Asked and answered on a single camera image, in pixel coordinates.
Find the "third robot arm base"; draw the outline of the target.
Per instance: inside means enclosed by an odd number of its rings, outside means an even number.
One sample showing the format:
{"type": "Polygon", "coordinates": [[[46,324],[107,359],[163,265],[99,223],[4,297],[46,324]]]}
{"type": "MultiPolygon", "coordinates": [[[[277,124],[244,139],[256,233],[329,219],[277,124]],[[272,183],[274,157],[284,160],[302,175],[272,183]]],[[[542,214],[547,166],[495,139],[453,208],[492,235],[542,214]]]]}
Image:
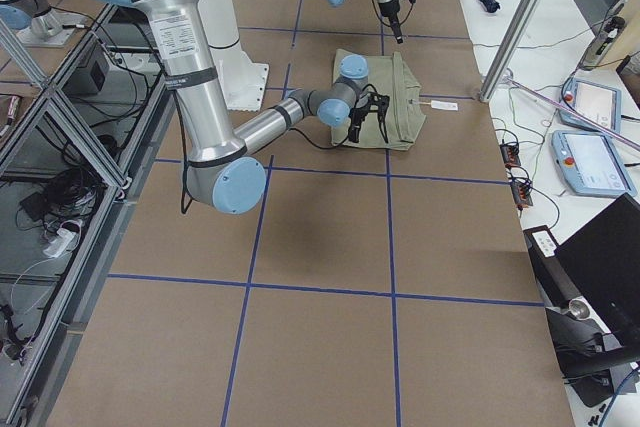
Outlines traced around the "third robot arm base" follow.
{"type": "Polygon", "coordinates": [[[48,0],[1,0],[1,19],[31,47],[62,47],[85,24],[83,14],[57,12],[48,0]]]}

